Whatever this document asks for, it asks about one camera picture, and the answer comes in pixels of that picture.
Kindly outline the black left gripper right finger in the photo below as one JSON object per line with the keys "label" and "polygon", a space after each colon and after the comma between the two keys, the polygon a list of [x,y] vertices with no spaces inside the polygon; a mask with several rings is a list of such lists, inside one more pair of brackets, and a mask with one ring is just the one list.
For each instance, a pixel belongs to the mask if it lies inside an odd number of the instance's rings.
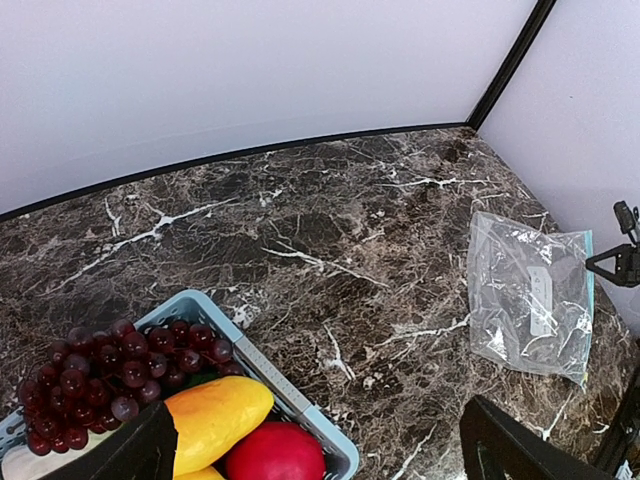
{"label": "black left gripper right finger", "polygon": [[469,479],[610,479],[605,473],[542,440],[481,395],[459,422]]}

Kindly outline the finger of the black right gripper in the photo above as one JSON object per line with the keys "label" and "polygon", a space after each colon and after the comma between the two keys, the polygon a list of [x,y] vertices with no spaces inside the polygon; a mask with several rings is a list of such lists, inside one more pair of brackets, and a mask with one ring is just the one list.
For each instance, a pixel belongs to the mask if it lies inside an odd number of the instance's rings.
{"label": "finger of the black right gripper", "polygon": [[639,246],[619,245],[589,257],[585,267],[615,286],[638,287],[640,284]]}

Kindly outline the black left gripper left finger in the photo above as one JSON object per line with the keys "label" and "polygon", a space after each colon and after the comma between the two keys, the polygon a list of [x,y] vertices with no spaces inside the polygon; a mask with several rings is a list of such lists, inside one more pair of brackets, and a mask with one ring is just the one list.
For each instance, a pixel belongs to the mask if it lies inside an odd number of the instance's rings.
{"label": "black left gripper left finger", "polygon": [[156,401],[89,453],[48,474],[47,478],[171,480],[177,440],[168,407]]}

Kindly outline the clear zip top bag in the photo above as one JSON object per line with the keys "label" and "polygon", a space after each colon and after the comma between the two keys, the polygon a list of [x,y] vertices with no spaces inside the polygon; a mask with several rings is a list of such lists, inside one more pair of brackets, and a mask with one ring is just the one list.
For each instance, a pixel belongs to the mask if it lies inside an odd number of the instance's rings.
{"label": "clear zip top bag", "polygon": [[470,348],[511,370],[588,378],[595,276],[591,231],[545,234],[476,212],[467,254]]}

